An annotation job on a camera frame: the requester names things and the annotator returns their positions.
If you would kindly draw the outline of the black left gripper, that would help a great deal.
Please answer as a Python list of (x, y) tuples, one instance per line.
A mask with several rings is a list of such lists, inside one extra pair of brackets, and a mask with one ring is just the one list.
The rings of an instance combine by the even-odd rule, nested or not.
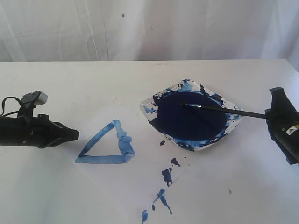
[(0, 118), (0, 144), (2, 146), (56, 147), (64, 142), (79, 139), (79, 131), (60, 122), (51, 122), (46, 114), (32, 117), (29, 122), (23, 116)]

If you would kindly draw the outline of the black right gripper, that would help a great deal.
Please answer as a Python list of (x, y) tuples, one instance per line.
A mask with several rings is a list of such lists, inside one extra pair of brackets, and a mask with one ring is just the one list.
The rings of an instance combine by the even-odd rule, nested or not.
[(271, 107), (265, 110), (271, 139), (290, 165), (299, 164), (299, 112), (282, 87), (270, 89)]

